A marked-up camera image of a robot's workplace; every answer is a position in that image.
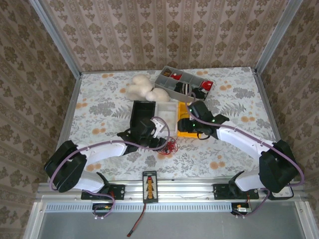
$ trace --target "yellow container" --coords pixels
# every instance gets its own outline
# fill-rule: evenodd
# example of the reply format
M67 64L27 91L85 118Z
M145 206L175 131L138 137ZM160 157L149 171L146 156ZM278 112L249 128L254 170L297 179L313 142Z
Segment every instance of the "yellow container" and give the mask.
M178 103L178 120L177 120L177 122L183 118L189 118L189 114L187 112L185 103L179 102ZM197 133L180 132L177 130L177 136L178 137L197 138Z

